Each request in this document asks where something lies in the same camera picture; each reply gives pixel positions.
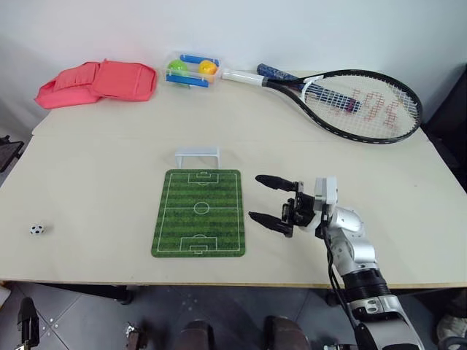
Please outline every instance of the green soccer field mat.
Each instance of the green soccer field mat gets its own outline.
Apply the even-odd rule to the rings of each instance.
[[[155,257],[240,257],[245,253],[238,170],[166,172],[155,226]]]

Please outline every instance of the red cloth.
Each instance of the red cloth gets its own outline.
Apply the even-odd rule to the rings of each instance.
[[[156,82],[156,71],[140,63],[87,62],[41,86],[35,101],[46,109],[93,104],[101,97],[147,101]]]

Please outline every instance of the ball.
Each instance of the ball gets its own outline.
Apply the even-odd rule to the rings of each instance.
[[[216,74],[216,71],[217,71],[216,63],[211,62],[209,60],[201,61],[198,67],[198,73],[200,74],[214,75]]]
[[[33,227],[31,227],[29,232],[31,233],[31,235],[40,235],[41,233],[44,232],[44,226],[34,225]]]
[[[174,75],[180,75],[182,77],[186,77],[187,76],[187,71],[188,71],[188,66],[185,62],[183,62],[182,60],[173,60],[169,63],[169,65],[167,66],[167,69],[171,69],[172,70],[172,74]]]

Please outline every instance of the white table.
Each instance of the white table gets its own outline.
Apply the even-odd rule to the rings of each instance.
[[[176,149],[216,145],[223,168],[242,173],[246,255],[152,257]],[[316,177],[336,175],[339,203],[365,221],[390,287],[467,287],[467,196],[422,131],[399,144],[355,143],[287,99],[235,82],[161,85],[144,103],[52,111],[0,188],[0,279],[327,287],[321,240],[300,230],[287,239],[247,216],[279,216],[289,198],[257,174],[303,180],[309,194]],[[40,222],[47,232],[31,237]]]

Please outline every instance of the soccer ball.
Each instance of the soccer ball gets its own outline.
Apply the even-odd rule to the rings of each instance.
[[[31,227],[29,232],[31,233],[31,235],[40,235],[41,233],[44,232],[44,226],[34,225],[33,227]]]

